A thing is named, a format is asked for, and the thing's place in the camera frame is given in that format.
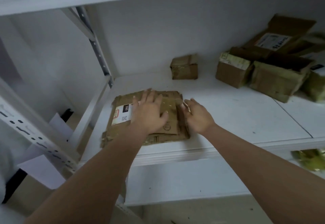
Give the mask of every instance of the white shelving rack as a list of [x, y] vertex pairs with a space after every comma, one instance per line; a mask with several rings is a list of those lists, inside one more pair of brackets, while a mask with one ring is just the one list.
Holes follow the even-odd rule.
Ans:
[[[324, 0], [0, 0], [0, 15], [61, 9], [71, 20], [71, 26], [76, 26], [90, 40], [105, 75], [69, 144], [60, 140], [2, 79], [0, 118], [71, 171], [99, 152], [112, 100], [117, 95], [145, 88], [178, 90], [184, 98], [194, 97], [207, 107], [220, 126], [276, 154], [324, 147], [323, 104], [315, 104], [301, 96], [294, 96], [289, 103], [283, 104], [248, 87], [235, 89], [214, 78], [217, 55], [250, 39], [264, 28], [274, 13], [316, 19], [315, 30], [324, 30], [324, 5]], [[171, 80], [170, 60], [194, 52], [203, 58], [199, 64], [199, 78]], [[80, 155], [76, 148], [99, 103], [103, 108], [86, 150]], [[219, 192], [205, 187], [204, 193], [200, 191], [193, 195], [191, 189], [199, 189], [202, 181], [187, 181], [186, 188], [180, 177], [170, 181], [168, 189], [160, 185], [153, 194], [136, 194], [145, 190], [137, 185], [146, 177], [149, 180], [148, 175], [155, 172], [163, 176], [153, 177], [151, 183], [158, 182], [161, 177], [173, 178], [176, 170], [181, 170], [180, 176], [184, 178], [204, 174], [200, 177], [213, 180], [214, 177], [206, 171], [185, 173], [182, 170], [196, 168], [195, 165], [198, 170], [200, 167], [212, 168], [216, 161], [198, 160], [209, 158], [220, 161], [216, 173], [222, 174], [223, 179], [234, 180], [232, 170], [201, 136], [192, 135], [188, 141], [142, 147], [130, 170], [127, 199], [120, 196], [117, 205], [132, 214], [124, 206], [124, 201], [128, 205], [142, 205], [233, 195], [231, 185], [220, 188]], [[234, 189], [240, 189], [237, 194], [246, 194], [247, 189], [236, 182], [234, 180]], [[180, 185], [185, 187], [182, 195], [169, 198], [174, 194], [171, 188]]]

